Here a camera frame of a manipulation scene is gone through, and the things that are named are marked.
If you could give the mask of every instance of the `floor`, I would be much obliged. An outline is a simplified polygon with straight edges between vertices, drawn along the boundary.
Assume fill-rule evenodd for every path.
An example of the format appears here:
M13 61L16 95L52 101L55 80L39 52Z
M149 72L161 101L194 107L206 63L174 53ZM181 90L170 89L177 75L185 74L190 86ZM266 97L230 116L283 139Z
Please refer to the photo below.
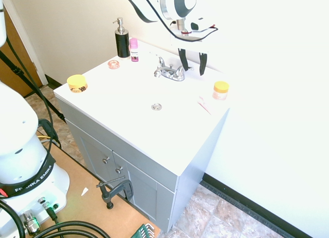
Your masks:
M59 109L52 89L41 88L44 96ZM26 98L38 118L49 119L43 101L33 94ZM82 165L86 165L68 126L52 112L53 126L59 136L62 149ZM265 225L261 224L234 205L228 203L207 188L199 185L184 213L167 233L159 238L280 238Z

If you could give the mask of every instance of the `round container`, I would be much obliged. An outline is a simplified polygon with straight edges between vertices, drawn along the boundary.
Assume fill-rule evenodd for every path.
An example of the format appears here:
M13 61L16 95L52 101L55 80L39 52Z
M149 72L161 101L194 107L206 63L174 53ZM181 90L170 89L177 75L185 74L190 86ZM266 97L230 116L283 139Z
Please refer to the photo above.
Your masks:
M68 87L73 93L81 93L87 90L86 78L83 75L72 75L67 79Z
M217 81L214 84L214 92L212 94L212 97L216 100L225 100L229 87L229 84L225 81Z
M117 69L117 68L120 67L120 63L119 63L118 61L116 61L116 60L111 60L111 61L109 61L109 62L107 63L107 65L108 65L108 67L109 67L110 69Z

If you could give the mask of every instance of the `pink bottle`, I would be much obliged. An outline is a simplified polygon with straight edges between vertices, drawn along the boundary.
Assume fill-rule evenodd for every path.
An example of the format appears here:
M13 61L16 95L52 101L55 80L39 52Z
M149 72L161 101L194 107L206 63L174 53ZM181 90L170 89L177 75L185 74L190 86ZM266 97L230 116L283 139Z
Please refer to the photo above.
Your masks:
M138 62L138 42L137 39L132 38L129 40L130 43L130 55L132 62Z

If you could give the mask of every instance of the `yellow jar lid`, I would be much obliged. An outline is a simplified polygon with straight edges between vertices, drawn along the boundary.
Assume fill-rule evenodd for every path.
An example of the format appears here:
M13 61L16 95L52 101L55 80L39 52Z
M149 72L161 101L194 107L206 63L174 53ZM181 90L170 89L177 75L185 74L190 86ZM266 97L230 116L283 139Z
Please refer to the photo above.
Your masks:
M80 88L82 86L85 86L87 84L86 78L83 75L72 75L68 77L67 84L70 88Z
M225 81L217 81L214 84L214 90L218 93L227 93L230 85Z

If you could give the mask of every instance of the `drain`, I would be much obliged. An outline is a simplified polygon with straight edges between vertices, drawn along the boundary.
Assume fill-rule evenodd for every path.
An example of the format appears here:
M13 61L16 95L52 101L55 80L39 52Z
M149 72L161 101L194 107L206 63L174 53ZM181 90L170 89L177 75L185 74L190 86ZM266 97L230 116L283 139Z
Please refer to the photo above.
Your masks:
M151 105L151 108L154 110L154 111L159 111L162 109L162 105L159 104L159 103L155 103L155 104L152 104Z

